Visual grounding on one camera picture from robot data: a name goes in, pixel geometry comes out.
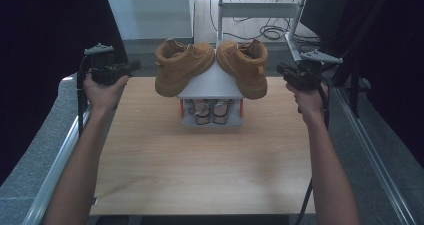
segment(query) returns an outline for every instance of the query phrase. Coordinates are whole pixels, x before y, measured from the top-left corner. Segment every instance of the boot sole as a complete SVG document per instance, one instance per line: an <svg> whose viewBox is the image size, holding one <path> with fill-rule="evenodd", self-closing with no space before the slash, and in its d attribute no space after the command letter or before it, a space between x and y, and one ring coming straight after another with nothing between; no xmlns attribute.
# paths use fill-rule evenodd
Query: boot sole
<svg viewBox="0 0 424 225"><path fill-rule="evenodd" d="M191 71L187 74L186 77L181 79L180 81L173 83L173 84L165 84L157 79L155 80L155 89L156 92L159 95L162 95L164 97L175 97L178 94L180 94L184 88L187 86L187 84L190 82L190 80L204 72L206 72L213 64L213 61L215 60L215 54L213 52L213 49L210 49L208 56L210 53L212 53L212 56L206 57L205 59L208 59L203 66L199 66L196 70Z"/></svg>
<svg viewBox="0 0 424 225"><path fill-rule="evenodd" d="M258 86L249 86L243 83L243 81L236 76L236 74L231 70L229 64L227 64L225 59L221 57L221 53L216 53L216 59L222 70L236 79L237 87L245 98L255 100L263 98L266 95L268 90L268 82L266 79Z"/></svg>

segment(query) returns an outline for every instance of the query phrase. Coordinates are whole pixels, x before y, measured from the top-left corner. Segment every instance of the dark background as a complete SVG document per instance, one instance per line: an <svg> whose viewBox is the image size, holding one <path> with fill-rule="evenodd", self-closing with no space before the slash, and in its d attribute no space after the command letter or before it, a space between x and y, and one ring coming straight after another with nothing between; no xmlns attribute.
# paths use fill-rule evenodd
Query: dark background
<svg viewBox="0 0 424 225"><path fill-rule="evenodd" d="M113 45L126 54L107 0L1 0L0 182L31 144L84 49Z"/></svg>
<svg viewBox="0 0 424 225"><path fill-rule="evenodd" d="M337 33L370 0L346 0ZM83 51L123 44L107 0L0 0L0 182L24 154L56 97L60 80L78 70ZM422 0L388 0L358 51L370 101L424 166ZM342 52L358 26L329 44Z"/></svg>

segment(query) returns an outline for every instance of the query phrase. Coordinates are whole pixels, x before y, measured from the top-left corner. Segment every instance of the shelf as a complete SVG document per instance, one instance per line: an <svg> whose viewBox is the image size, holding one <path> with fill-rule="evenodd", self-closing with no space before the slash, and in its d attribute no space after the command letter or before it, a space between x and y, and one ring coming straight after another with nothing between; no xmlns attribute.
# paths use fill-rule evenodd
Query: shelf
<svg viewBox="0 0 424 225"><path fill-rule="evenodd" d="M219 67L216 58L213 65L206 72L192 78L177 97L181 99L243 99L235 78Z"/></svg>

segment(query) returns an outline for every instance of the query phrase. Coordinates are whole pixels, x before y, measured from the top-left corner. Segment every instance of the human hand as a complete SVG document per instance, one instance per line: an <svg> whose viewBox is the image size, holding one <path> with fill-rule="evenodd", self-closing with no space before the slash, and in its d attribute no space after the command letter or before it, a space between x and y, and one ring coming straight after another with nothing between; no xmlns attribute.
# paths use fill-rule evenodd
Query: human hand
<svg viewBox="0 0 424 225"><path fill-rule="evenodd" d="M306 124L315 119L323 120L323 103L318 90L299 91L289 83L286 84L286 87L289 91L294 93L295 101L299 105L299 109L302 111L303 120ZM322 83L321 87L323 88L325 95L328 96L328 87Z"/></svg>
<svg viewBox="0 0 424 225"><path fill-rule="evenodd" d="M112 86L100 85L93 81L91 73L84 80L84 91L93 111L110 112L118 102L122 89L129 80L128 76L122 76Z"/></svg>

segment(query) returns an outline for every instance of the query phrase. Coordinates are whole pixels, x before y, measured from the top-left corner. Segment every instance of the tan boot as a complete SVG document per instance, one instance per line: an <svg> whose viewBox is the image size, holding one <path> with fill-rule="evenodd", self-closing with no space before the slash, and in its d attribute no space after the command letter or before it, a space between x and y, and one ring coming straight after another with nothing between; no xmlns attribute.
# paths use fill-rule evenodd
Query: tan boot
<svg viewBox="0 0 424 225"><path fill-rule="evenodd" d="M256 39L250 44L223 41L216 50L216 57L222 70L236 79L244 97L259 99L266 95L268 50L262 42Z"/></svg>
<svg viewBox="0 0 424 225"><path fill-rule="evenodd" d="M167 39L156 50L156 92L164 97L180 94L190 79L206 72L215 53L207 43L184 45Z"/></svg>

